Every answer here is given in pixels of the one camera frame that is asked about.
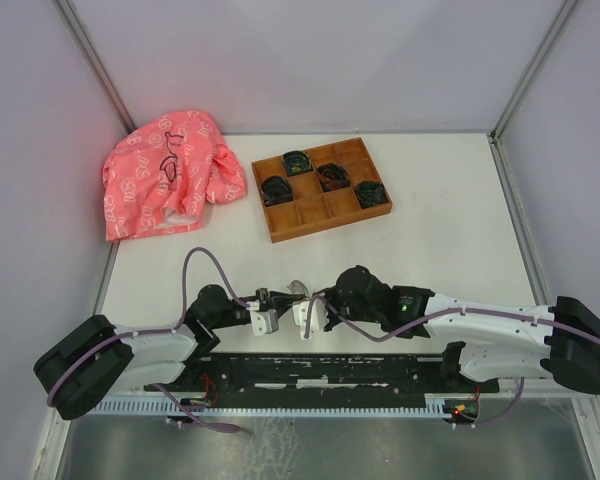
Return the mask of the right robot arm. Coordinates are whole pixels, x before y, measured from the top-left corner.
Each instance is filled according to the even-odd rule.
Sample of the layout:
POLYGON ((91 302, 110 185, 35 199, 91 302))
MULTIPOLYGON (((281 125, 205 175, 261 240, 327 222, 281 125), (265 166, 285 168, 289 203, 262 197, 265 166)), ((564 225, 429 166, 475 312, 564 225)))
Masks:
POLYGON ((600 395, 600 319, 572 297, 552 305, 495 306, 390 286, 355 266, 312 308, 325 313, 326 330, 345 324, 375 343, 445 340, 439 379, 452 391, 500 378, 550 378, 568 390, 600 395))

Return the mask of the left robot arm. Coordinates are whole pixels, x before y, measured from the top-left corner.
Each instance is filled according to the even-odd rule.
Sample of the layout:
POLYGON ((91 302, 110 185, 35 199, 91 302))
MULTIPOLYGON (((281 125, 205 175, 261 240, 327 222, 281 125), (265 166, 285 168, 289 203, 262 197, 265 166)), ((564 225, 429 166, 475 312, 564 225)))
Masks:
POLYGON ((301 288, 289 293, 261 288, 253 296, 232 298, 211 284, 199 291, 177 328, 137 329, 93 315, 43 354, 33 372, 47 405, 64 420, 89 413, 113 393, 171 383, 189 390, 201 378, 198 362, 220 343, 217 328, 248 325, 256 336, 271 334, 281 316, 307 299, 301 288))

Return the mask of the metal keyring with yellow grip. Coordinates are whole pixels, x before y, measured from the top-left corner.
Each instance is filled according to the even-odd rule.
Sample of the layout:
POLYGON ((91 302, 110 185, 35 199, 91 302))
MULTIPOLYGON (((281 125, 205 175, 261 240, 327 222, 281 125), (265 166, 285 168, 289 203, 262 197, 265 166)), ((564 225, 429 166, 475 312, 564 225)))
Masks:
POLYGON ((292 280, 287 288, 293 295, 302 295, 303 297, 309 297, 311 295, 308 287, 300 280, 292 280))

